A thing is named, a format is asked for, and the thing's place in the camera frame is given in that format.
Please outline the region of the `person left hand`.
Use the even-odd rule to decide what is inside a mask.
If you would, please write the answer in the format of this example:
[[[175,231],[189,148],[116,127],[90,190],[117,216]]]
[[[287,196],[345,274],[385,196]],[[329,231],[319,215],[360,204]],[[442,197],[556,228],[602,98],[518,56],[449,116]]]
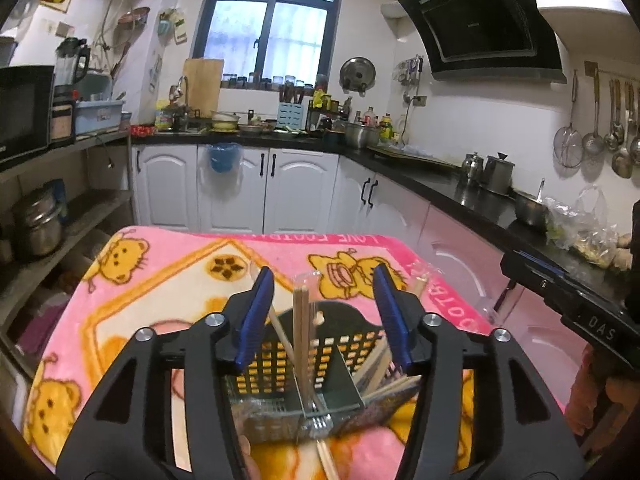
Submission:
[[[248,478],[250,480],[259,480],[260,479],[260,471],[259,468],[254,461],[254,458],[250,456],[252,449],[250,448],[250,441],[245,436],[238,437],[239,447],[243,455],[243,460],[245,464],[246,471],[248,473]]]

